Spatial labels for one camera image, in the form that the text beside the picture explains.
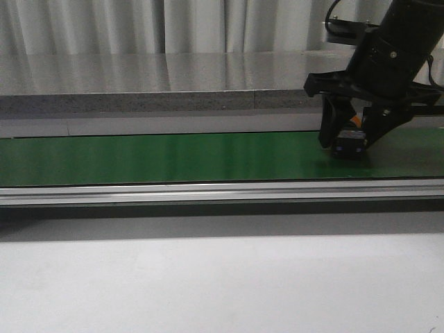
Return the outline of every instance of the white curtain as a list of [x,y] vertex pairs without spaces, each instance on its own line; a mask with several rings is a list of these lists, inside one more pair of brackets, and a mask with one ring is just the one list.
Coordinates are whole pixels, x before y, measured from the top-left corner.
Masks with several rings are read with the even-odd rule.
[[[332,0],[0,0],[0,55],[323,49]],[[379,23],[390,0],[334,14]]]

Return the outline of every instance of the white table surface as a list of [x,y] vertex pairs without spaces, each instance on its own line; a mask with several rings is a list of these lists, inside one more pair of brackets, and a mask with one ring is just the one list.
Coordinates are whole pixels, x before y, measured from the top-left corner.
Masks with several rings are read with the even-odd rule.
[[[444,213],[128,226],[162,219],[273,228],[307,219],[444,223]],[[0,239],[0,332],[444,332],[442,233],[85,240],[93,223],[37,223]],[[48,232],[71,239],[17,236]]]

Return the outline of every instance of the aluminum rail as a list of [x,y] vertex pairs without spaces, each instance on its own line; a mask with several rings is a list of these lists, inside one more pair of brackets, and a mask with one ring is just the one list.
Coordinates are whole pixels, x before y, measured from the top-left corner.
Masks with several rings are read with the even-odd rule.
[[0,188],[0,206],[444,197],[444,178]]

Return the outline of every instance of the robotic arm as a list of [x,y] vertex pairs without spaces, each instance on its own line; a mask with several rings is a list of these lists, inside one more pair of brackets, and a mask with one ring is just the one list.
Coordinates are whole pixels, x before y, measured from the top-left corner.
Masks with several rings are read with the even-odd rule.
[[[443,88],[431,75],[431,85],[413,80],[426,61],[432,65],[430,53],[444,34],[444,0],[393,0],[380,26],[330,19],[338,2],[325,20],[327,41],[357,48],[345,71],[309,74],[304,89],[310,97],[323,96],[321,146],[356,158],[424,105],[436,111]],[[362,121],[352,99],[371,102]]]

